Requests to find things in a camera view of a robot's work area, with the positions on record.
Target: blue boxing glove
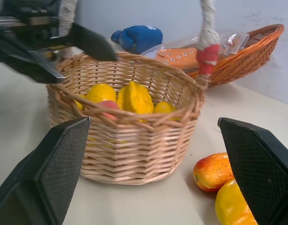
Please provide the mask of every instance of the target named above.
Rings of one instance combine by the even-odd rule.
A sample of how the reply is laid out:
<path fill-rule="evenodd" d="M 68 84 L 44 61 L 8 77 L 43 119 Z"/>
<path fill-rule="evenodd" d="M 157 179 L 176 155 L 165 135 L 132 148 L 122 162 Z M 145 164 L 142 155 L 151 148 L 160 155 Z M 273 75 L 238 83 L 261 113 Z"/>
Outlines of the blue boxing glove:
<path fill-rule="evenodd" d="M 156 27 L 141 25 L 118 30 L 111 39 L 119 43 L 125 51 L 141 54 L 156 45 L 160 45 L 163 40 L 163 33 Z"/>

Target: yellow lemon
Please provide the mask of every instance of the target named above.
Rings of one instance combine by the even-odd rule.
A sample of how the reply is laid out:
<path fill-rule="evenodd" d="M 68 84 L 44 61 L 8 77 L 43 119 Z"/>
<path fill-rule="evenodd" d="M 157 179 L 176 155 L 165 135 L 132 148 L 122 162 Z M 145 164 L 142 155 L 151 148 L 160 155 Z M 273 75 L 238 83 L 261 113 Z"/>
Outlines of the yellow lemon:
<path fill-rule="evenodd" d="M 168 102 L 159 102 L 154 107 L 153 113 L 172 113 L 176 110 L 177 108 Z"/>
<path fill-rule="evenodd" d="M 147 88 L 134 81 L 119 91 L 117 105 L 133 113 L 153 113 L 152 98 Z"/>
<path fill-rule="evenodd" d="M 235 180 L 220 188 L 215 210 L 221 225 L 258 225 Z"/>
<path fill-rule="evenodd" d="M 78 107 L 79 109 L 83 110 L 83 105 L 82 105 L 81 103 L 79 103 L 78 101 L 75 101 L 75 103 L 76 103 L 76 105 L 77 105 L 77 107 Z"/>
<path fill-rule="evenodd" d="M 116 102 L 116 91 L 105 83 L 95 84 L 86 95 L 86 99 L 94 103 L 102 101 Z"/>

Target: basket handle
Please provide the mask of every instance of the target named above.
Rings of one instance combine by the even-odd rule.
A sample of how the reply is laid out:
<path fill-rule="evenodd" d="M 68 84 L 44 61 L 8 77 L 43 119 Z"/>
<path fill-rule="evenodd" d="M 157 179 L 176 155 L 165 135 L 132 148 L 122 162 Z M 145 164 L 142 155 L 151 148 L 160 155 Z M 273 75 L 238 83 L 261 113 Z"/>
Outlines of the basket handle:
<path fill-rule="evenodd" d="M 198 76 L 195 78 L 202 90 L 211 82 L 212 67 L 217 64 L 220 49 L 219 35 L 214 30 L 215 9 L 213 0 L 200 0 L 203 12 L 203 25 L 200 31 L 196 59 L 199 63 Z"/>

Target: table surface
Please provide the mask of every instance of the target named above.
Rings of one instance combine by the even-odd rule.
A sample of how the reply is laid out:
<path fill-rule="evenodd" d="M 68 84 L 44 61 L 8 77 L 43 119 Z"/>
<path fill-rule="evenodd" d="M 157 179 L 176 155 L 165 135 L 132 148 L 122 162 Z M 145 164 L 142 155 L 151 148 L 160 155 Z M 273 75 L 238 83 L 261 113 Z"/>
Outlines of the table surface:
<path fill-rule="evenodd" d="M 0 64 L 0 185 L 49 129 L 45 86 Z M 269 129 L 288 148 L 288 105 L 235 84 L 206 92 L 189 150 L 168 178 L 120 186 L 80 178 L 64 225 L 218 225 L 215 194 L 200 191 L 192 170 L 203 157 L 224 152 L 219 117 Z"/>

